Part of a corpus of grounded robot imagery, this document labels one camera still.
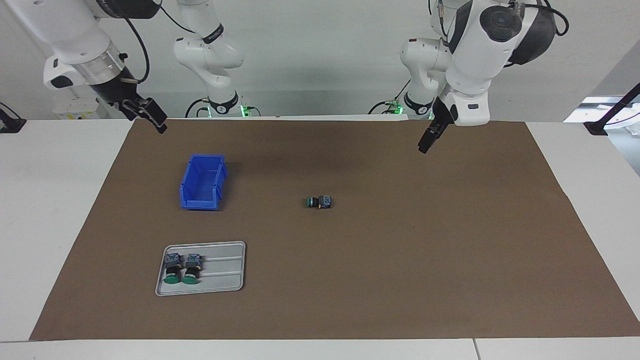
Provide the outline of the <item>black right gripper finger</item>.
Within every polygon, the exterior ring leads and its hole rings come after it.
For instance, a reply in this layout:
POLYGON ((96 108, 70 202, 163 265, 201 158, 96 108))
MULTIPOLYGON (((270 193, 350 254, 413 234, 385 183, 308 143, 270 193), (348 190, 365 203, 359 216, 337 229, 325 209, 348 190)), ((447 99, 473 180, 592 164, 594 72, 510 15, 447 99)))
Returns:
POLYGON ((150 121, 150 115, 147 112, 148 98, 124 99, 119 103, 119 110, 130 121, 137 118, 150 121))
POLYGON ((153 98, 137 100, 137 115, 151 123, 159 134, 163 134, 168 129, 165 124, 167 114, 153 98))

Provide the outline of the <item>blue plastic storage bin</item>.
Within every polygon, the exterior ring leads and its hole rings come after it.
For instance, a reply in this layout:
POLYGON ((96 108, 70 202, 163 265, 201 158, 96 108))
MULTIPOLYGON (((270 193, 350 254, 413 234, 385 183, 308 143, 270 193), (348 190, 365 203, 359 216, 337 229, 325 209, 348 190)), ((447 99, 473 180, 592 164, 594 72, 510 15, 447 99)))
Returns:
POLYGON ((219 210, 227 176, 224 155, 192 154, 179 187, 181 207, 194 211, 219 210))

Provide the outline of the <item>brown table mat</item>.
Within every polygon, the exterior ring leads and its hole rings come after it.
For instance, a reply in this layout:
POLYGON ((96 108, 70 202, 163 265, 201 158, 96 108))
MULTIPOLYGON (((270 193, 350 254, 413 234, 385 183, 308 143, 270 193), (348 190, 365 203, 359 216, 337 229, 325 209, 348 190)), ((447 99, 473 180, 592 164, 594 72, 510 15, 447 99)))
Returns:
POLYGON ((640 320, 521 122, 137 122, 32 341, 638 337, 640 320), (224 155, 218 210, 181 207, 224 155), (306 207, 330 196, 329 209, 306 207), (170 245, 242 241, 242 289, 157 296, 170 245))

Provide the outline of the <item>grey metal tray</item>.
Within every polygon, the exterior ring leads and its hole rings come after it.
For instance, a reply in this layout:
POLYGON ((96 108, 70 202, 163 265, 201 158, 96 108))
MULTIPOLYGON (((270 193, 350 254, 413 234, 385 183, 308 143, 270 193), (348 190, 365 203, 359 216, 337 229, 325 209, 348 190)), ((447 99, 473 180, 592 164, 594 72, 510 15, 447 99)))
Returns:
POLYGON ((226 241, 217 243, 170 244, 162 253, 158 271, 155 294, 159 297, 191 296, 196 294, 235 292, 243 287, 246 263, 246 243, 244 241, 226 241), (165 284, 164 255, 179 253, 182 257, 181 281, 178 284, 165 284), (182 283, 185 275, 185 259, 189 254, 202 256, 202 271, 198 284, 182 283))

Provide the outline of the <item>white wall box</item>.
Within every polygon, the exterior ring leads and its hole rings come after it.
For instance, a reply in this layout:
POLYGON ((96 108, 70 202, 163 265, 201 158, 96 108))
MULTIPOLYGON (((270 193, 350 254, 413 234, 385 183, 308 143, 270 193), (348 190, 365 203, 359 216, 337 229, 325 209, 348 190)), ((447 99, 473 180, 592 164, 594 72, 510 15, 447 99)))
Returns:
POLYGON ((109 119, 105 105, 94 97, 59 99, 54 101, 52 112, 59 120, 109 119))

